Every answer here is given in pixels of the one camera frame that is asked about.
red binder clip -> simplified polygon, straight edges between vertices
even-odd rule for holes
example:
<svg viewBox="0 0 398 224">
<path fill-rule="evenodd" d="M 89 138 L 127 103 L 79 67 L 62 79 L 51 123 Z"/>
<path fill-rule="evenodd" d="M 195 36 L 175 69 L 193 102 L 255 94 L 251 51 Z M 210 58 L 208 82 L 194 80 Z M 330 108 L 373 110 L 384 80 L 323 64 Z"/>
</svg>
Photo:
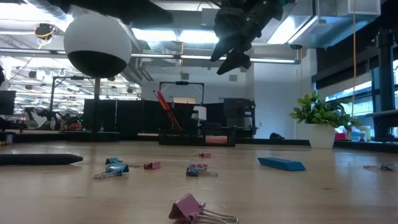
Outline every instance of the red binder clip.
<svg viewBox="0 0 398 224">
<path fill-rule="evenodd" d="M 206 171 L 207 170 L 207 164 L 191 164 L 193 167 L 199 171 Z"/>
<path fill-rule="evenodd" d="M 208 152 L 199 153 L 199 156 L 202 157 L 202 158 L 210 158 L 211 157 L 211 153 L 208 153 Z"/>
<path fill-rule="evenodd" d="M 239 220 L 234 215 L 223 215 L 205 209 L 206 203 L 199 203 L 192 194 L 184 195 L 180 200 L 173 203 L 169 219 L 178 221 L 203 222 L 203 223 L 234 223 Z"/>
<path fill-rule="evenodd" d="M 159 168 L 160 168 L 160 162 L 150 162 L 144 164 L 144 169 L 159 169 Z"/>
</svg>

table surface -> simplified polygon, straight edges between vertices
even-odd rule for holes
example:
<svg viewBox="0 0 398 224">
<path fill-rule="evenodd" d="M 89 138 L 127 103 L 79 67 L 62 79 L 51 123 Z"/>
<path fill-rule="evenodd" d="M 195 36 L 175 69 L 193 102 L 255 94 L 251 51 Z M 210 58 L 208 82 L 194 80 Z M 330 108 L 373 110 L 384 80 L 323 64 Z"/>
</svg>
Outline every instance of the table surface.
<svg viewBox="0 0 398 224">
<path fill-rule="evenodd" d="M 194 155 L 210 152 L 212 157 Z M 159 146 L 156 142 L 45 142 L 0 147 L 0 153 L 72 153 L 69 166 L 0 167 L 0 223 L 173 223 L 172 203 L 186 193 L 207 209 L 240 223 L 398 223 L 397 173 L 363 165 L 398 161 L 398 155 L 298 146 Z M 122 177 L 93 180 L 107 157 L 129 163 L 162 161 L 158 170 L 131 168 Z M 301 161 L 306 171 L 260 166 L 258 157 Z M 186 177 L 190 162 L 204 162 L 218 177 Z"/>
</svg>

robotic arm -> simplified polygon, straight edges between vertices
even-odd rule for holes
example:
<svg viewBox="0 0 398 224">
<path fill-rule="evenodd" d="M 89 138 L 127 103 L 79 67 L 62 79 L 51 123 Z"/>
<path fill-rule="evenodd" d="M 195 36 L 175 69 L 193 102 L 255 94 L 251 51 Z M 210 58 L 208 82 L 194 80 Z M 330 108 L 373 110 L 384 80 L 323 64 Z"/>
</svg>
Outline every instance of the robotic arm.
<svg viewBox="0 0 398 224">
<path fill-rule="evenodd" d="M 217 74 L 222 75 L 240 66 L 249 68 L 250 57 L 244 54 L 251 42 L 274 18 L 282 19 L 283 6 L 296 0 L 223 0 L 215 19 L 214 32 L 219 38 L 211 61 L 227 54 Z"/>
</svg>

